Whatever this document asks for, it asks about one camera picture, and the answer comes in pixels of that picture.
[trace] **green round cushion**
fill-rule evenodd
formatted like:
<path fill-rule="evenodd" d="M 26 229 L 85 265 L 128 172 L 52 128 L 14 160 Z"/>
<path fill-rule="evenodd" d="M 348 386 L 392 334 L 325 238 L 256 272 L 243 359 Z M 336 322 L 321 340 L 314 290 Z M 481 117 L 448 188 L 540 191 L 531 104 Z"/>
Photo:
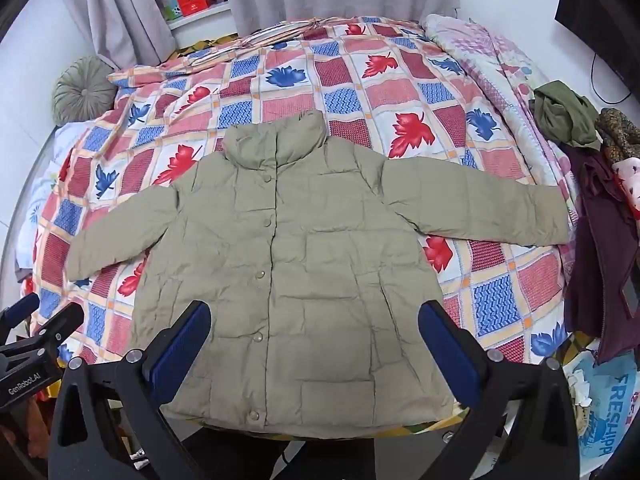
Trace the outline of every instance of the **green round cushion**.
<path fill-rule="evenodd" d="M 97 119 L 113 108 L 116 87 L 107 76 L 113 68 L 98 57 L 81 57 L 56 83 L 53 120 L 58 126 Z"/>

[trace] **person's leg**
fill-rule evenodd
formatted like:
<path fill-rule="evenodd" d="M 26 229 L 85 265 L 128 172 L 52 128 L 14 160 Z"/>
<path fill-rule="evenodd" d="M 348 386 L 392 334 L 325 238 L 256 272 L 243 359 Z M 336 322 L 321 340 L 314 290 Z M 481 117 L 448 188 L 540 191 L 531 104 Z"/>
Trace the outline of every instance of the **person's leg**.
<path fill-rule="evenodd" d="M 306 442 L 275 480 L 375 480 L 372 438 Z"/>
<path fill-rule="evenodd" d="M 212 480 L 269 480 L 288 442 L 202 428 L 182 444 Z"/>

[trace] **white wall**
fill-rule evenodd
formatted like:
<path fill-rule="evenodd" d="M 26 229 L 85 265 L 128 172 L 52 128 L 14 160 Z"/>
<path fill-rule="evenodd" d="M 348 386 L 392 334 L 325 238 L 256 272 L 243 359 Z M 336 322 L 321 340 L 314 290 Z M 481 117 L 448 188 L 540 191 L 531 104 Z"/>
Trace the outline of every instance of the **white wall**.
<path fill-rule="evenodd" d="M 593 50 L 554 19 L 559 0 L 460 0 L 458 17 L 473 19 L 513 40 L 551 79 L 562 80 L 580 95 L 587 96 L 599 110 L 604 104 L 591 90 Z M 627 88 L 600 58 L 593 80 L 607 101 L 622 99 Z M 640 125 L 640 105 L 630 97 L 616 105 Z"/>
<path fill-rule="evenodd" d="M 0 247 L 36 157 L 54 127 L 51 93 L 94 49 L 62 0 L 30 0 L 0 43 Z"/>

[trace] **green puffer jacket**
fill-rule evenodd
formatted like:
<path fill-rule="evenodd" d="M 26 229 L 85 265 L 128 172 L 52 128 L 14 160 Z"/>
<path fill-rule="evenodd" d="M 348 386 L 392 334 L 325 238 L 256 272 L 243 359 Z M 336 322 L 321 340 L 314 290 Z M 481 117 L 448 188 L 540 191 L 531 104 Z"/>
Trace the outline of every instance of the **green puffer jacket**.
<path fill-rule="evenodd" d="M 415 231 L 521 246 L 568 241 L 558 188 L 328 137 L 319 111 L 230 128 L 168 187 L 82 231 L 66 278 L 151 247 L 130 346 L 191 300 L 212 330 L 172 415 L 236 430 L 352 437 L 451 415 L 417 313 L 442 302 Z"/>

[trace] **checkered bed sheet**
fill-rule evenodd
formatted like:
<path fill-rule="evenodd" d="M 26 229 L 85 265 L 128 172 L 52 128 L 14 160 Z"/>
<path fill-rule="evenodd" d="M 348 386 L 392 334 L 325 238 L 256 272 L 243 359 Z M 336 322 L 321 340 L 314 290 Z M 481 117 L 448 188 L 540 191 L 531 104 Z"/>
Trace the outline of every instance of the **checkered bed sheet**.
<path fill-rule="evenodd" d="M 414 23 L 341 20 L 228 62 L 197 62 L 209 53 L 114 74 L 114 110 L 78 142 L 42 211 L 33 279 L 41 303 L 31 329 L 77 301 L 84 326 L 66 344 L 89 363 L 126 351 L 145 255 L 70 283 L 63 266 L 73 236 L 222 150 L 233 124 L 317 108 L 332 135 L 387 156 L 430 156 L 534 183 L 500 112 Z M 459 326 L 514 361 L 542 358 L 539 339 L 562 325 L 558 248 L 418 239 Z"/>

